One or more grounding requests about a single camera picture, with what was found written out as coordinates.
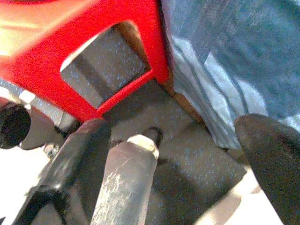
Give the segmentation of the grey metal tube white cap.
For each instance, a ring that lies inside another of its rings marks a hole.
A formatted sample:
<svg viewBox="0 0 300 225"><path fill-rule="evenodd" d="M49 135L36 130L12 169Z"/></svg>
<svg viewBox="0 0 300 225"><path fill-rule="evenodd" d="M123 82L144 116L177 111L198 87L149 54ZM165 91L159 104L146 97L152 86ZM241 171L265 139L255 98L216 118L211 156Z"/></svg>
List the grey metal tube white cap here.
<svg viewBox="0 0 300 225"><path fill-rule="evenodd" d="M108 152L90 225L144 225L159 150L134 135Z"/></svg>

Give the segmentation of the black round knob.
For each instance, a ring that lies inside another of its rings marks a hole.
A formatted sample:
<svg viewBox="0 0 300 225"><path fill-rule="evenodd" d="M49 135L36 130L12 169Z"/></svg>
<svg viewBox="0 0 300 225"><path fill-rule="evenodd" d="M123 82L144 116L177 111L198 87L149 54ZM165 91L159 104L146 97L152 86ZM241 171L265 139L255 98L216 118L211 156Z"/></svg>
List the black round knob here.
<svg viewBox="0 0 300 225"><path fill-rule="evenodd" d="M31 125L27 110L15 103L0 108L0 148L18 146L27 136Z"/></svg>

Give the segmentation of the blue grey cloth garment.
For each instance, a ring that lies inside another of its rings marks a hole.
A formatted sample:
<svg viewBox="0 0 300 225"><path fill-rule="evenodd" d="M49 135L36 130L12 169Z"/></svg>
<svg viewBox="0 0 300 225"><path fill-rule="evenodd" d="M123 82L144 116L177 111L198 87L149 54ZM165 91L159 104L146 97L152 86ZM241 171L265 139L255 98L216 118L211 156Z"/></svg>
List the blue grey cloth garment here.
<svg viewBox="0 0 300 225"><path fill-rule="evenodd" d="M239 149L236 118L300 132L300 0L161 0L174 89L214 143Z"/></svg>

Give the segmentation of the red plastic laundry basket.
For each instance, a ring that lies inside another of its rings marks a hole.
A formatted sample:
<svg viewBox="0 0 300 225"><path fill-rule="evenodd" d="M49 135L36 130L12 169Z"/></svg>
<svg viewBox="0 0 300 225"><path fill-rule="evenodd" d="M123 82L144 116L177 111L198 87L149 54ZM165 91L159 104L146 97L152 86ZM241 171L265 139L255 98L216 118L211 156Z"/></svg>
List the red plastic laundry basket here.
<svg viewBox="0 0 300 225"><path fill-rule="evenodd" d="M99 108L60 75L63 61L96 34L131 21L141 36L150 71ZM158 0L0 0L0 78L81 121L101 117L151 79L168 78Z"/></svg>

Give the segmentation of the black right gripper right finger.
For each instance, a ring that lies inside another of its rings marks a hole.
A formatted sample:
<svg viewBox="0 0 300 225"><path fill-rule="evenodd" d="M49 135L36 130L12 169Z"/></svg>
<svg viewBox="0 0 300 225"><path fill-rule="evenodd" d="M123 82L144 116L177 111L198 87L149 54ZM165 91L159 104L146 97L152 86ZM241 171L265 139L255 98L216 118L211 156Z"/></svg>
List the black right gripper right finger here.
<svg viewBox="0 0 300 225"><path fill-rule="evenodd" d="M254 175L284 225L300 225L300 133L260 114L234 121Z"/></svg>

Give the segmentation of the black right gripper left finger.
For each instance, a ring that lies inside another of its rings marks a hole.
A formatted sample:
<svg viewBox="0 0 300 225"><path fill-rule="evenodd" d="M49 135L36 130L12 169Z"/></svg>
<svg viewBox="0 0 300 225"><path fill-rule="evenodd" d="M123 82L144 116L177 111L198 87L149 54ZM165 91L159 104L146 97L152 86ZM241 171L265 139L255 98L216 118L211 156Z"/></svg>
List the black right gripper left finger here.
<svg viewBox="0 0 300 225"><path fill-rule="evenodd" d="M13 225L90 225L110 147L110 123L84 122L64 142Z"/></svg>

